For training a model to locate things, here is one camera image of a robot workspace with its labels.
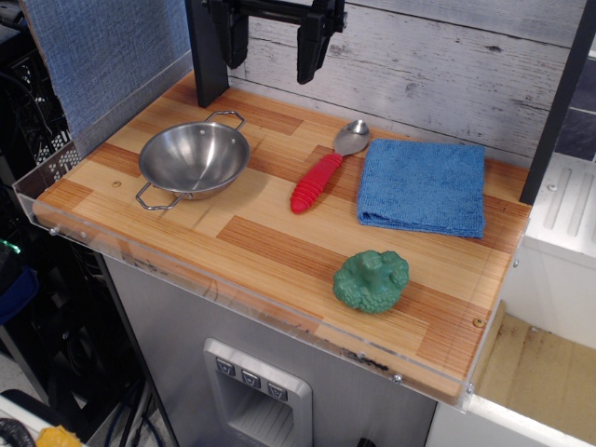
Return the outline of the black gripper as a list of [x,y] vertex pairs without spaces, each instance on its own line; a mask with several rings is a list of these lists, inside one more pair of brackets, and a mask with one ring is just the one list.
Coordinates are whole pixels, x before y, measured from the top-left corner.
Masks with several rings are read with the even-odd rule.
[[219,38],[226,65],[236,69],[248,54],[249,17],[300,25],[297,34],[297,82],[313,80],[322,67],[334,32],[347,25],[344,1],[202,1]]

